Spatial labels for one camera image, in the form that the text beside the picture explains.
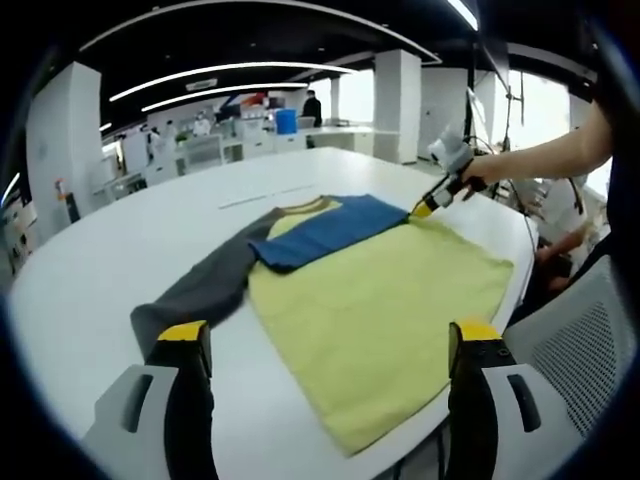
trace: blue container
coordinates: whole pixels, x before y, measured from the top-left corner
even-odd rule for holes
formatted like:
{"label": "blue container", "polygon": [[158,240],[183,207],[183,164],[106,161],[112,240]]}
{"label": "blue container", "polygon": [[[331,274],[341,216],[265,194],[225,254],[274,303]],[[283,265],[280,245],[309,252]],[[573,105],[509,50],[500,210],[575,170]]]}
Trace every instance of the blue container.
{"label": "blue container", "polygon": [[278,135],[298,133],[298,120],[294,109],[283,108],[276,111],[276,133]]}

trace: white table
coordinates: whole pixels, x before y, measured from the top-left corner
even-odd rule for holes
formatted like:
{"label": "white table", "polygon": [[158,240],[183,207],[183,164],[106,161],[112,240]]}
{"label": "white table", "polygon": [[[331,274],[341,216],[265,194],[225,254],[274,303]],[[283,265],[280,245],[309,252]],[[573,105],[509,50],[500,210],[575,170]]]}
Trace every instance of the white table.
{"label": "white table", "polygon": [[[129,365],[142,362],[131,310],[157,298],[241,227],[273,207],[319,194],[371,193],[410,209],[434,181],[413,169],[325,148],[224,165],[135,193],[62,231],[26,263],[10,293],[26,365],[53,414],[81,438],[98,397]],[[523,217],[481,195],[436,216],[514,262],[494,318],[503,330],[533,262]],[[249,305],[212,331],[211,350],[213,451],[223,480],[368,480],[409,453],[447,415],[444,391],[347,458]]]}

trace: ceiling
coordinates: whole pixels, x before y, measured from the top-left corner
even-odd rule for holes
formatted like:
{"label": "ceiling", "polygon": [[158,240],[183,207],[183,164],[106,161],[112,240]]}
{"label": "ceiling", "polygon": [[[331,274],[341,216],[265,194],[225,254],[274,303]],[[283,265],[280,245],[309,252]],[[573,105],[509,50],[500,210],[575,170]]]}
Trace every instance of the ceiling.
{"label": "ceiling", "polygon": [[[577,16],[564,2],[544,0],[464,0],[479,9],[481,31],[509,42],[534,46],[588,63],[582,53]],[[86,12],[91,20],[58,32],[63,56],[54,75],[70,60],[77,60],[102,73],[102,121],[114,128],[144,118],[142,107],[188,93],[187,83],[216,78],[217,87],[251,83],[282,82],[303,70],[291,68],[243,69],[216,72],[153,86],[116,102],[109,97],[165,75],[195,68],[250,61],[297,61],[327,63],[364,51],[405,48],[430,61],[428,55],[392,35],[340,16],[297,6],[262,2],[201,4],[157,14],[122,28],[79,52],[90,40],[110,28],[165,7],[168,1],[137,1],[116,8]],[[313,0],[310,3],[340,10],[377,23],[437,52],[445,66],[468,61],[466,46],[474,32],[446,0]],[[358,68],[373,66],[372,60]],[[326,72],[317,78],[327,76]]]}

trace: blue fabric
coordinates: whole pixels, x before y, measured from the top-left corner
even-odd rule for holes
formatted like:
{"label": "blue fabric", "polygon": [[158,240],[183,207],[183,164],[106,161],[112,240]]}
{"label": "blue fabric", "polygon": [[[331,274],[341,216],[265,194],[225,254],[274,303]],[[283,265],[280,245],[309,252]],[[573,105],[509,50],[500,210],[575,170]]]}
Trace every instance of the blue fabric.
{"label": "blue fabric", "polygon": [[258,259],[275,272],[292,272],[407,219],[407,212],[371,195],[333,198],[342,206],[321,213],[272,240],[250,241]]}

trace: gray fabric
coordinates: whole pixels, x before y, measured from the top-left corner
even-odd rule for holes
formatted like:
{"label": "gray fabric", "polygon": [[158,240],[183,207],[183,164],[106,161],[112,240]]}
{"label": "gray fabric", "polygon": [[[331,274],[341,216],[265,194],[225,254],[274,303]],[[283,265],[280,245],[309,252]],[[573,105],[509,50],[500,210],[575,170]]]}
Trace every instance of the gray fabric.
{"label": "gray fabric", "polygon": [[167,328],[196,320],[206,320],[213,327],[240,305],[256,261],[248,242],[266,239],[284,215],[284,210],[275,209],[260,217],[194,265],[155,302],[131,312],[131,325],[145,359]]}

